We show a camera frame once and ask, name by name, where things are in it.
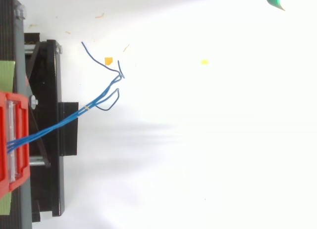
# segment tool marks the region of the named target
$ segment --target white surface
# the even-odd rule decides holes
[[[310,14],[266,0],[20,1],[25,31],[63,45],[64,101],[83,106],[114,76],[81,41],[126,76],[113,110],[79,119],[66,211],[35,229],[317,227]]]

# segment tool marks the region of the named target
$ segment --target wire bundle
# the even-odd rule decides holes
[[[23,137],[23,138],[20,138],[20,139],[16,139],[16,140],[13,140],[13,141],[9,141],[7,143],[7,152],[10,153],[12,151],[14,151],[15,149],[25,145],[25,144],[28,144],[32,141],[35,141],[41,137],[43,137],[44,135],[52,132],[53,130],[55,129],[58,129],[70,122],[72,122],[73,120],[77,119],[79,116],[81,116],[82,114],[86,113],[88,110],[90,110],[91,108],[93,107],[97,107],[98,109],[100,110],[103,110],[103,111],[108,111],[110,110],[116,103],[117,101],[119,100],[120,98],[120,92],[119,92],[119,89],[117,88],[114,92],[112,92],[108,97],[105,98],[105,96],[108,94],[110,88],[112,87],[112,85],[114,85],[115,83],[117,82],[120,82],[122,80],[122,78],[124,78],[124,75],[122,74],[122,71],[121,71],[121,68],[120,68],[120,62],[118,61],[118,67],[119,67],[119,71],[117,70],[114,70],[114,69],[111,69],[111,68],[108,68],[107,66],[103,65],[102,63],[98,62],[97,60],[95,60],[91,54],[88,52],[86,46],[84,45],[84,43],[82,42],[82,45],[84,46],[87,54],[96,62],[98,63],[99,65],[105,67],[106,69],[110,70],[110,71],[113,71],[113,72],[116,72],[118,73],[118,76],[116,76],[112,81],[111,83],[109,84],[109,86],[96,98],[94,99],[93,101],[91,101],[89,104],[86,104],[83,108],[81,108],[80,110],[78,110],[77,112],[73,113],[72,115],[68,116],[67,118],[63,119],[62,121],[60,121],[58,124],[55,124],[47,129],[44,129],[44,130],[41,130],[39,131],[38,133],[36,134],[32,134],[32,135],[29,135],[27,137]],[[110,99],[115,93],[118,93],[118,97],[117,99],[115,100],[115,102],[108,108],[108,109],[102,109],[100,108],[98,105],[106,102],[108,99]]]

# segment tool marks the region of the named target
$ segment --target yellow speck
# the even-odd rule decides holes
[[[206,60],[206,59],[202,60],[202,65],[208,65],[208,64],[209,64],[208,60]]]
[[[106,66],[110,65],[113,63],[113,58],[112,57],[105,57],[105,64]]]

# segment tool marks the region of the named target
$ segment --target metal screw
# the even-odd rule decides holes
[[[56,53],[63,54],[63,47],[61,45],[56,46]]]
[[[18,5],[18,7],[14,10],[14,15],[17,19],[24,20],[26,18],[25,7]]]
[[[32,108],[32,109],[35,109],[38,104],[39,104],[39,101],[35,98],[34,95],[32,95],[32,96],[30,97],[30,105],[31,105],[31,108]]]

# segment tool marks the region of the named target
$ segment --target red clamp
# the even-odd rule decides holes
[[[30,177],[29,144],[7,152],[6,143],[29,135],[28,98],[0,92],[0,198]]]

